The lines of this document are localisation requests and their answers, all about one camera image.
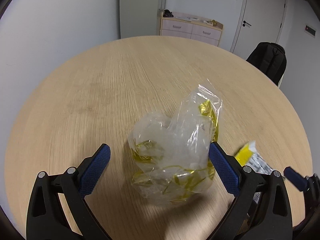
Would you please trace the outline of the yellow silver snack wrapper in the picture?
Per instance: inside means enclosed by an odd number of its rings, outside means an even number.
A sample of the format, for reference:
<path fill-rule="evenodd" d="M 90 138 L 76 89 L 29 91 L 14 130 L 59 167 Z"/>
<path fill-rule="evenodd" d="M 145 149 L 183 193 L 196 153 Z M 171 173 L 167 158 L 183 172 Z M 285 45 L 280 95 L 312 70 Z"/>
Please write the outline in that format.
<path fill-rule="evenodd" d="M 254 172 L 270 175 L 273 168 L 258 153 L 255 141 L 246 143 L 235 155 L 241 166 L 249 166 Z"/>

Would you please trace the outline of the clear bag with gold ribbon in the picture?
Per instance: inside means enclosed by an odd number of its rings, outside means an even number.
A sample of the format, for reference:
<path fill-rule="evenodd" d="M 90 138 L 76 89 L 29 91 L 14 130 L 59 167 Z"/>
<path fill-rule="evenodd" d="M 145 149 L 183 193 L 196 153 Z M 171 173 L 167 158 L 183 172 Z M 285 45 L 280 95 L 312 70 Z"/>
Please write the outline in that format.
<path fill-rule="evenodd" d="M 152 112 L 134 125 L 128 143 L 139 170 L 131 184 L 142 197 L 156 205 L 180 205 L 211 187 L 209 146 L 219 138 L 222 107 L 220 93 L 206 80 L 172 117 Z"/>

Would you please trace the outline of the white chair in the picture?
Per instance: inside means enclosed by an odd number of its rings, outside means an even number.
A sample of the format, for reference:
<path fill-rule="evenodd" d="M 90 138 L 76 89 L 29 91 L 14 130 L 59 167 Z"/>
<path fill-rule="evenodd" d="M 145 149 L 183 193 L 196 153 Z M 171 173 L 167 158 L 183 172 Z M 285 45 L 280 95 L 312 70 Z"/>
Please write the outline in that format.
<path fill-rule="evenodd" d="M 281 83 L 282 83 L 282 81 L 283 81 L 283 77 L 284 77 L 284 74 L 282 75 L 282 77 L 280 78 L 280 80 L 279 80 L 279 82 L 278 82 L 278 88 L 280 88 L 280 86 L 281 86 Z"/>

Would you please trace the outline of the black backpack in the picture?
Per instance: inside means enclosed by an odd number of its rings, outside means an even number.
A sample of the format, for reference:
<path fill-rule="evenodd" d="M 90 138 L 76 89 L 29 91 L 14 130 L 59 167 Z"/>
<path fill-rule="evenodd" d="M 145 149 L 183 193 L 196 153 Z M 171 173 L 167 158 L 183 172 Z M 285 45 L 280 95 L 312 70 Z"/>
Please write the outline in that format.
<path fill-rule="evenodd" d="M 287 65 L 284 48 L 272 42 L 260 42 L 246 61 L 263 72 L 276 86 L 279 85 Z"/>

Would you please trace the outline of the white door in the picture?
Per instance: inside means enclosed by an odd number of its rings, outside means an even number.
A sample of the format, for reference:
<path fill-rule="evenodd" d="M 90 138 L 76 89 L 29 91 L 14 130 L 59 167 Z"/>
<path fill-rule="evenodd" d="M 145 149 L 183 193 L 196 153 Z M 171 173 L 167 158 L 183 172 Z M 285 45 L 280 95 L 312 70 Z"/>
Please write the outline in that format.
<path fill-rule="evenodd" d="M 244 0 L 232 53 L 247 59 L 260 42 L 279 40 L 286 0 Z"/>

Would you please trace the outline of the tall grey cabinet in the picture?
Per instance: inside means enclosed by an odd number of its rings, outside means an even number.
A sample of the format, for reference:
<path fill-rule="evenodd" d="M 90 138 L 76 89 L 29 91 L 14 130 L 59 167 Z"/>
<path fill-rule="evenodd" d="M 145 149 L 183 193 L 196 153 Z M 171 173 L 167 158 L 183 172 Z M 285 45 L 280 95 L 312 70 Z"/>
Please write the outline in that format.
<path fill-rule="evenodd" d="M 119 0 L 120 37 L 160 34 L 165 0 Z"/>

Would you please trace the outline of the wall switch panel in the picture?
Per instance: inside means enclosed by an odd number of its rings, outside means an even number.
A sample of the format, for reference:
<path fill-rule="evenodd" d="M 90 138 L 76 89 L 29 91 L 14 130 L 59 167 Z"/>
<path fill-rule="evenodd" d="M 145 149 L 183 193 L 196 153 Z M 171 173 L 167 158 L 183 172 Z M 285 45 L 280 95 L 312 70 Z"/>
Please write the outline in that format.
<path fill-rule="evenodd" d="M 310 36 L 312 37 L 315 37 L 316 36 L 316 29 L 312 28 L 311 26 L 309 25 L 306 25 L 305 28 L 304 28 L 304 31 L 306 33 L 308 33 Z"/>

